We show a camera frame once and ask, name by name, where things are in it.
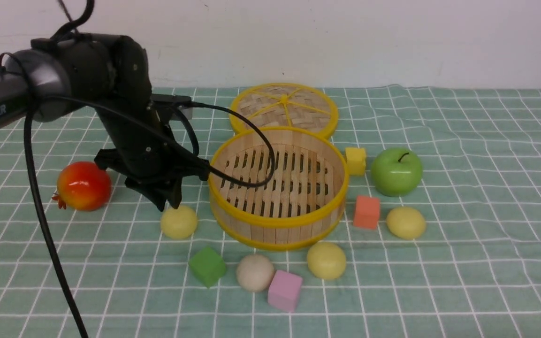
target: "green cube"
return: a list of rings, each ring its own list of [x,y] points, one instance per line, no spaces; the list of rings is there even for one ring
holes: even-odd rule
[[[212,287],[227,273],[227,264],[214,249],[206,246],[189,260],[189,268],[207,288]]]

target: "yellow cube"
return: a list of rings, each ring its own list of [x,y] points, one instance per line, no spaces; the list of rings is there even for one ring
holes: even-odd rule
[[[345,148],[345,161],[350,175],[362,176],[366,171],[366,149]]]

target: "yellow rim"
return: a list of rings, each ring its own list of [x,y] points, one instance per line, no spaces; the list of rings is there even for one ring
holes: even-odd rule
[[[239,235],[238,233],[232,231],[229,227],[227,227],[227,225],[225,225],[225,223],[223,221],[221,221],[218,218],[218,215],[214,211],[214,208],[212,208],[212,214],[216,218],[218,224],[221,226],[223,231],[225,231],[225,233],[227,233],[227,235],[234,238],[234,240],[236,240],[237,242],[245,244],[246,246],[251,246],[253,248],[257,248],[257,249],[261,249],[261,250],[268,250],[268,251],[273,251],[273,252],[284,252],[284,251],[288,251],[288,250],[298,250],[298,249],[306,248],[307,246],[311,246],[311,245],[315,244],[316,242],[322,240],[324,237],[328,236],[328,234],[330,234],[333,230],[335,230],[337,225],[339,225],[339,220],[341,220],[341,218],[343,217],[344,212],[345,212],[345,209],[343,209],[343,211],[339,214],[339,217],[337,217],[337,221],[335,221],[328,229],[326,229],[326,231],[324,231],[324,233],[321,233],[320,235],[318,235],[316,237],[313,237],[313,238],[310,238],[310,239],[307,239],[307,240],[302,240],[302,242],[296,242],[296,243],[291,243],[291,244],[268,244],[268,243],[264,243],[264,242],[257,242],[255,240],[247,239],[247,238]]]
[[[317,136],[322,137],[324,139],[329,139],[331,136],[333,136],[333,133],[335,133],[335,129],[337,129],[337,120],[339,119],[339,110],[337,109],[337,105],[335,105],[333,100],[331,98],[329,98],[328,95],[324,94],[320,90],[317,90],[316,88],[311,88],[309,86],[300,85],[300,84],[294,84],[294,83],[268,83],[268,84],[262,84],[262,85],[254,86],[252,88],[248,88],[247,90],[244,90],[243,92],[240,92],[240,94],[233,100],[233,102],[231,104],[231,110],[232,111],[237,111],[239,109],[239,103],[241,102],[241,100],[245,96],[247,96],[248,94],[251,94],[252,92],[255,92],[255,91],[259,90],[260,88],[264,88],[264,87],[267,87],[267,86],[293,86],[293,87],[296,87],[297,89],[294,90],[294,92],[292,92],[291,94],[294,94],[295,92],[298,92],[299,90],[303,89],[303,90],[309,90],[310,92],[313,92],[314,94],[317,94],[322,99],[324,99],[324,101],[330,107],[330,111],[321,111],[321,113],[326,113],[326,114],[330,115],[331,117],[330,117],[330,120],[329,120],[328,124],[324,127],[324,129],[322,129],[318,133],[314,133],[314,135],[317,135]],[[296,103],[292,103],[292,102],[291,102],[291,104],[304,106],[305,108],[315,110],[315,111],[319,111],[319,109],[314,108],[314,107],[305,106],[305,105],[301,105],[301,104],[296,104]],[[257,111],[255,113],[253,113],[252,115],[257,115],[258,113],[261,113],[261,111],[263,111],[263,110],[265,110],[267,108],[268,107],[263,108],[260,111]],[[291,120],[289,118],[287,120],[288,120],[288,123],[290,124],[289,127],[291,127]],[[243,123],[242,120],[240,120],[237,117],[234,117],[233,115],[229,115],[229,121],[231,122],[231,126],[232,126],[233,130],[235,131],[235,133],[242,133],[242,132],[245,132],[245,131],[249,130],[249,129],[246,128],[246,126],[245,126],[245,124]]]
[[[315,133],[311,133],[308,131],[305,131],[303,129],[299,128],[293,128],[293,127],[262,127],[260,128],[260,131],[292,131],[292,132],[299,132],[304,133],[306,135],[310,135],[312,137],[316,137],[317,139],[320,139],[324,144],[326,144],[328,147],[330,147],[333,152],[339,157],[339,161],[341,161],[341,165],[344,168],[345,176],[343,177],[343,184],[341,188],[339,188],[339,191],[335,195],[335,197],[329,201],[326,205],[320,207],[318,210],[314,210],[313,212],[305,215],[300,216],[294,216],[294,217],[283,217],[283,218],[272,218],[272,217],[263,217],[258,215],[252,215],[247,212],[244,212],[243,210],[239,210],[230,203],[228,203],[223,197],[221,197],[221,193],[218,190],[218,188],[211,182],[212,178],[210,177],[208,179],[208,186],[210,186],[210,193],[212,194],[213,199],[218,203],[218,205],[225,210],[230,216],[244,221],[245,223],[257,225],[259,227],[265,227],[265,228],[294,228],[294,227],[300,227],[302,225],[310,224],[314,221],[320,220],[321,218],[324,218],[328,216],[335,208],[339,207],[341,202],[345,199],[345,196],[347,194],[348,186],[350,184],[350,173],[347,170],[347,164],[345,162],[345,158],[343,155],[341,155],[341,152],[330,142],[328,142],[324,138],[318,137]],[[243,137],[249,133],[254,133],[255,131],[253,129],[248,129],[242,133],[238,133],[235,136],[231,137],[227,142],[222,144],[222,146],[217,150],[217,152],[214,154],[214,157],[212,158],[212,161],[210,161],[210,165],[214,165],[216,163],[217,157],[219,154],[223,152],[223,150],[231,144],[236,139],[239,139],[240,137]]]

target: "bamboo steamer basket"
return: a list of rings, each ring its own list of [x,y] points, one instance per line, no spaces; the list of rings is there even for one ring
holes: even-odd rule
[[[233,100],[231,109],[258,128],[286,126],[307,130],[329,139],[337,128],[339,110],[326,94],[302,84],[268,83],[248,88]],[[233,115],[235,133],[250,127]]]
[[[311,246],[331,233],[345,210],[350,175],[344,157],[323,137],[300,128],[260,128],[275,155],[273,179],[246,188],[211,175],[210,205],[223,230],[263,250]],[[252,129],[223,144],[211,165],[240,180],[259,182],[270,171],[268,148]]]

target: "pink cube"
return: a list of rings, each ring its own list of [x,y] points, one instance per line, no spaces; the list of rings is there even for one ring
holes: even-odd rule
[[[300,300],[303,278],[277,270],[268,288],[268,304],[285,312],[294,312]]]

